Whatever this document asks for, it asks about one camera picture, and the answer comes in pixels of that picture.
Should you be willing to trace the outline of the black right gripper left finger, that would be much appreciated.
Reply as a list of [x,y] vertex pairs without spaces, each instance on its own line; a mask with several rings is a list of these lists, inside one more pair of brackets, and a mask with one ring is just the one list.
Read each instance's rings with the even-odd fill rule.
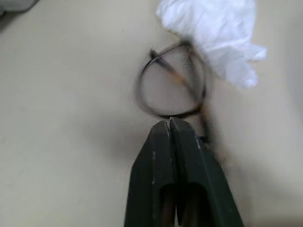
[[173,227],[176,180],[166,121],[155,124],[131,169],[124,227]]

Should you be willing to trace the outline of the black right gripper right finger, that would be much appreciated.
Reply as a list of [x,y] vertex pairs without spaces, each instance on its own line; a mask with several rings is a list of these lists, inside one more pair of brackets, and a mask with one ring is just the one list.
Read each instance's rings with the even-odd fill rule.
[[189,123],[169,122],[182,191],[177,205],[181,227],[244,227],[225,174]]

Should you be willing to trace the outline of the round dark-rimmed glasses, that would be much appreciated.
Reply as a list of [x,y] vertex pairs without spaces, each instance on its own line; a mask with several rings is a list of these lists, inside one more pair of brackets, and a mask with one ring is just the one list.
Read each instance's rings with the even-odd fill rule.
[[151,48],[149,60],[134,86],[137,105],[145,113],[162,119],[196,117],[200,137],[210,144],[210,75],[205,60],[188,40],[163,50]]

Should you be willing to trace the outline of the crumpled white tissue paper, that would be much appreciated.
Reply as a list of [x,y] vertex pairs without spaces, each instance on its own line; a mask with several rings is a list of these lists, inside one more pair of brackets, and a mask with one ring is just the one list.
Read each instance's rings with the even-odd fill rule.
[[162,26],[197,46],[211,69],[239,88],[252,88],[258,76],[249,64],[262,61],[267,48],[251,42],[255,0],[160,0]]

